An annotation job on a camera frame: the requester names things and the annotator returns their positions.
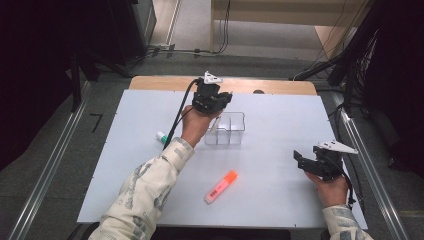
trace white tabletop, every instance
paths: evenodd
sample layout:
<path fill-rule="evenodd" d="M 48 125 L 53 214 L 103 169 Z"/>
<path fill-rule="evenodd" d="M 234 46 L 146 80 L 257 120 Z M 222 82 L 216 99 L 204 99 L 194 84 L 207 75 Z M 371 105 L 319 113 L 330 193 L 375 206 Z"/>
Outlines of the white tabletop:
<path fill-rule="evenodd" d="M 126 90 L 119 104 L 78 222 L 96 222 L 124 179 L 163 148 L 183 92 Z M 225 111 L 245 113 L 240 145 L 196 146 L 180 173 L 159 225 L 237 228 L 326 228 L 316 190 L 297 168 L 293 150 L 315 159 L 312 147 L 334 139 L 319 96 L 234 94 Z M 174 136 L 180 136 L 179 126 Z M 204 196 L 229 170 L 238 178 L 212 204 Z M 353 213 L 367 228 L 358 204 Z"/>

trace hand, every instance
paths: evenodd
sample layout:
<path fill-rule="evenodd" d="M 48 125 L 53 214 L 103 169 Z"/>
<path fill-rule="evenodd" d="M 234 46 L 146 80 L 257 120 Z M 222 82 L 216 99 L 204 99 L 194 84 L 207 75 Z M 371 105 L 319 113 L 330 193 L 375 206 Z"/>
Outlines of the hand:
<path fill-rule="evenodd" d="M 346 205 L 348 185 L 343 176 L 324 182 L 312 173 L 305 172 L 305 174 L 315 184 L 318 196 L 324 208 L 336 205 Z"/>
<path fill-rule="evenodd" d="M 211 115 L 206 115 L 197 111 L 191 105 L 186 106 L 181 113 L 184 116 L 181 138 L 186 140 L 192 147 L 195 147 L 203 135 L 205 135 L 210 122 L 221 113 L 222 111 L 219 111 Z"/>

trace beige patterned sleeve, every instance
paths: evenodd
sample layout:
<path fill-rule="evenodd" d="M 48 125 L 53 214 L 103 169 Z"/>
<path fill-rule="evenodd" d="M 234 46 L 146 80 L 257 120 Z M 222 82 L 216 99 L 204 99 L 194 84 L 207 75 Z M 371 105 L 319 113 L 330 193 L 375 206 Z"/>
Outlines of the beige patterned sleeve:
<path fill-rule="evenodd" d="M 174 138 L 159 156 L 136 168 L 89 239 L 150 239 L 178 174 L 193 154 L 190 144 Z"/>
<path fill-rule="evenodd" d="M 372 240 L 371 236 L 361 229 L 352 211 L 346 206 L 328 207 L 322 212 L 331 240 Z"/>

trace transparent box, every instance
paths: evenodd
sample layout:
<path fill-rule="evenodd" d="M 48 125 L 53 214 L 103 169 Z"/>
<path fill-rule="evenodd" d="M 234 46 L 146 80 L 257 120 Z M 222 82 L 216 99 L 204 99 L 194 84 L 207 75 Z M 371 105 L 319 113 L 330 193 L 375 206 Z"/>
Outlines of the transparent box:
<path fill-rule="evenodd" d="M 244 113 L 223 112 L 218 123 L 212 121 L 205 134 L 205 144 L 208 145 L 228 145 L 241 144 L 244 126 Z"/>

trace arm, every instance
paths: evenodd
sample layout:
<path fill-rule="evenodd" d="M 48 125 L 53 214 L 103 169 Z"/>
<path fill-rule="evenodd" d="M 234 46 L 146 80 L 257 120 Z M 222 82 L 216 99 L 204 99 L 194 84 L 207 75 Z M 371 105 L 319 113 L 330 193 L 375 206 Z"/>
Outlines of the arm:
<path fill-rule="evenodd" d="M 210 121 L 219 114 L 207 116 L 191 108 L 187 106 L 182 112 L 187 114 L 183 118 L 181 138 L 174 138 L 159 156 L 128 176 L 90 240 L 151 238 L 178 174 L 193 156 L 193 148 L 207 131 Z"/>
<path fill-rule="evenodd" d="M 311 173 L 305 172 L 305 174 L 315 184 L 318 196 L 324 206 L 322 212 L 327 222 L 331 240 L 372 240 L 371 236 L 362 231 L 352 211 L 346 207 L 348 186 L 342 176 L 324 182 Z"/>

